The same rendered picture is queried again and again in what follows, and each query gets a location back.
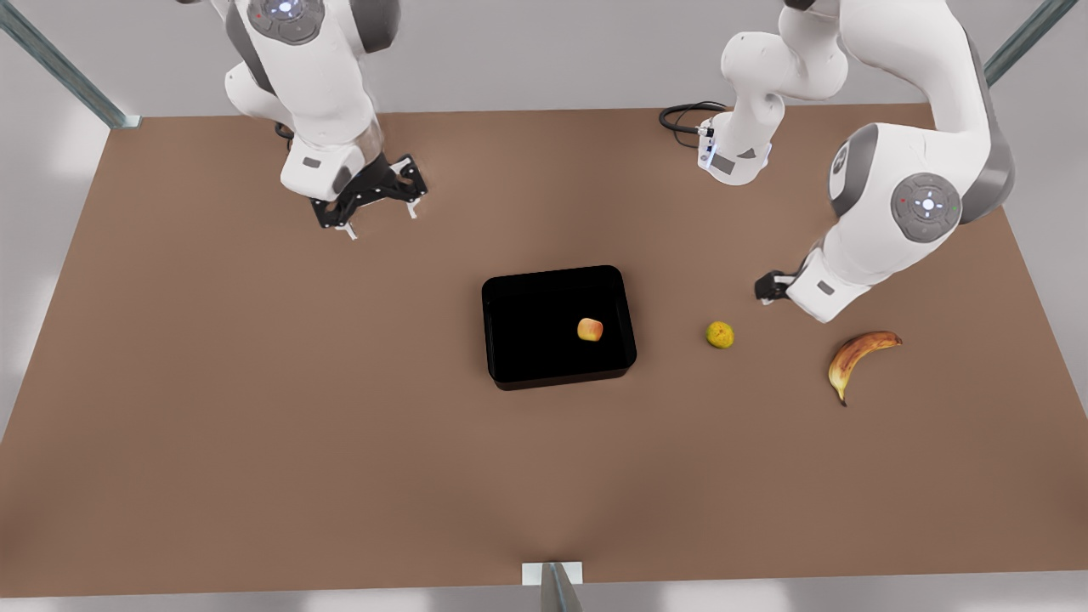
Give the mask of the silver frame post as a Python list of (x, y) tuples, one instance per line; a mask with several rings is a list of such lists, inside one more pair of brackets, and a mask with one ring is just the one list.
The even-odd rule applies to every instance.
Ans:
[(984, 63), (982, 73), (987, 86), (994, 86), (1078, 3), (1080, 0), (1044, 0), (1035, 8), (1031, 15)]
[(85, 105), (108, 128), (139, 128), (141, 117), (128, 115), (57, 49), (10, 0), (0, 0), (0, 30), (27, 52), (59, 84)]
[(522, 563), (522, 585), (540, 588), (540, 612), (584, 612), (574, 586), (583, 584), (583, 563)]

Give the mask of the brown spotted banana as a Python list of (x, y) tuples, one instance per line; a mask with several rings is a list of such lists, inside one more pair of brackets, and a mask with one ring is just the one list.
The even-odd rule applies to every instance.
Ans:
[(846, 385), (850, 376), (860, 360), (875, 351), (893, 348), (903, 344), (901, 336), (893, 331), (870, 331), (860, 336), (851, 338), (831, 358), (828, 370), (830, 385), (836, 391), (839, 402), (846, 407)]

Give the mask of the black storage box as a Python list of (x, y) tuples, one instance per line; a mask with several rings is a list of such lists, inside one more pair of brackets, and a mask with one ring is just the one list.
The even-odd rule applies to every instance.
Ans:
[[(504, 391), (621, 378), (636, 363), (636, 336), (621, 271), (590, 266), (494, 276), (481, 299), (487, 371)], [(599, 320), (599, 342), (576, 336)]]

